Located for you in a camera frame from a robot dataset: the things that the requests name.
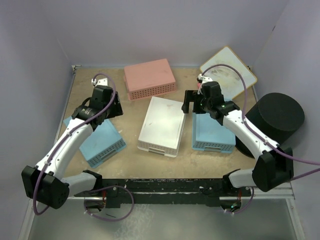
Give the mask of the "pink perforated basket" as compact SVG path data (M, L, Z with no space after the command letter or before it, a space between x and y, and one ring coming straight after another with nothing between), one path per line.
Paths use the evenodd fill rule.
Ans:
M125 66L124 83L130 101L177 90L175 77L166 58Z

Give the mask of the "large black bucket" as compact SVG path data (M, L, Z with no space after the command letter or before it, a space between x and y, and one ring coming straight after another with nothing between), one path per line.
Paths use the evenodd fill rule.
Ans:
M279 145L284 145L305 121L302 106L294 98L279 92L264 95L245 112L245 117Z

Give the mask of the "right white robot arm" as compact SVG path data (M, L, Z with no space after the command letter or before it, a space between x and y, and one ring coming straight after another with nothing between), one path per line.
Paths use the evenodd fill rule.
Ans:
M236 103L224 99L218 82L210 81L198 90L186 90L181 107L185 114L189 113L190 104L193 104L193 113L209 114L233 132L255 159L252 169L238 169L224 176L222 190L226 195L233 196L242 187L257 187L268 192L294 177L292 148L280 146L263 134Z

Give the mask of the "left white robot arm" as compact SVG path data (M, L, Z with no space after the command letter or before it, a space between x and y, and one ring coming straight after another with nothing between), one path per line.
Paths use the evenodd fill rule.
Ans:
M38 203L59 209L68 197L82 192L98 196L103 191L103 177L90 170L65 177L65 171L77 151L91 168L96 168L125 147L125 142L110 122L123 114L114 87L98 83L92 96L77 107L66 130L53 148L34 167L21 173L26 195L33 200L33 211L43 214Z

